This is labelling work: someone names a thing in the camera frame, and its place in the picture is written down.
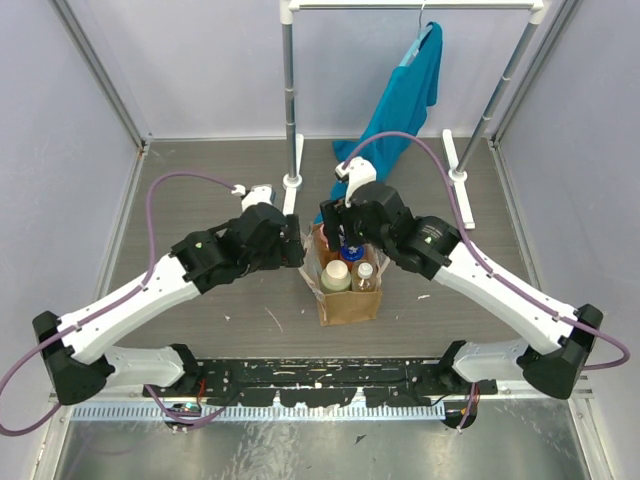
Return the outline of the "pink cap peach bottle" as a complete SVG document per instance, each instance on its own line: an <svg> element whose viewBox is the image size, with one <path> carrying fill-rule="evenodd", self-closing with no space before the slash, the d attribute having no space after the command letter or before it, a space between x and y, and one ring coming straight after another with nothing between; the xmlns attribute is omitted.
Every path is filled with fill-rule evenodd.
<svg viewBox="0 0 640 480"><path fill-rule="evenodd" d="M324 233L324 224L321 223L315 234L316 251L320 267L324 269L333 260L333 252L329 248L328 239Z"/></svg>

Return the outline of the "burlap canvas tote bag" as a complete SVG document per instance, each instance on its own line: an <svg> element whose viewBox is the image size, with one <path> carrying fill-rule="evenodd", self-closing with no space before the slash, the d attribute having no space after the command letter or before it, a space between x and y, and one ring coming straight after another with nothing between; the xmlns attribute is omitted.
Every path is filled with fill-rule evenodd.
<svg viewBox="0 0 640 480"><path fill-rule="evenodd" d="M321 291L320 277L324 269L320 267L315 234L318 225L311 227L308 235L303 236L306 250L303 266L299 273L316 299L320 325L323 327L355 324L374 320L382 300L380 287L382 275L389 265L389 260L375 248L366 245L364 260L374 266L376 290L374 292L346 292L325 294ZM338 260L338 253L333 252L333 260Z"/></svg>

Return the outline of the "metal clothes rack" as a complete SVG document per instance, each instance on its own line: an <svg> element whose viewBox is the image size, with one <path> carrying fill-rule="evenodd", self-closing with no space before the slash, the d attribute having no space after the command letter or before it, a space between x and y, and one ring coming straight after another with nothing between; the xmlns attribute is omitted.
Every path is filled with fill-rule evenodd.
<svg viewBox="0 0 640 480"><path fill-rule="evenodd" d="M471 135L465 151L458 154L452 131L442 131L441 140L449 166L448 181L453 187L461 219L467 230L476 228L466 183L466 167L473 158L476 147L482 140L493 116L508 89L513 74L519 66L538 27L548 11L543 1L281 1L279 18L282 26L285 132L287 142L288 171L283 178L285 190L284 207L287 213L294 211L297 191L302 186L300 168L304 146L304 136L296 131L295 86L294 86L294 14L301 10L401 10L413 9L422 12L429 10L527 10L528 23L507 63L495 89L484 108L481 117Z"/></svg>

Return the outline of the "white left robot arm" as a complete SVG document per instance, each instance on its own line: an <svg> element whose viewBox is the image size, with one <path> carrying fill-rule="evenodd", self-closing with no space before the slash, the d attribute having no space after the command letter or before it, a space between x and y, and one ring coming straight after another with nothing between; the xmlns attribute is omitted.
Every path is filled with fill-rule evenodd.
<svg viewBox="0 0 640 480"><path fill-rule="evenodd" d="M201 368L184 344L122 348L119 341L164 311L259 270L298 268L299 219L268 203L188 234L150 271L73 313L38 315L33 328L60 404L75 405L114 387L150 385L194 393Z"/></svg>

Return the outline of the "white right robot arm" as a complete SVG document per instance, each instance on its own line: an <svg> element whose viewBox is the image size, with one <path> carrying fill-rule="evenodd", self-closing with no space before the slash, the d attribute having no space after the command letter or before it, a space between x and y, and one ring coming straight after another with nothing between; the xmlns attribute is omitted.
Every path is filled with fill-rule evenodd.
<svg viewBox="0 0 640 480"><path fill-rule="evenodd" d="M415 216L398 192L381 182L358 187L350 199L320 205L331 249L367 244L402 270L457 291L520 336L513 342L453 343L438 379L459 394L484 380L526 380L539 392L565 400L593 350L602 312L555 300L491 261L437 216Z"/></svg>

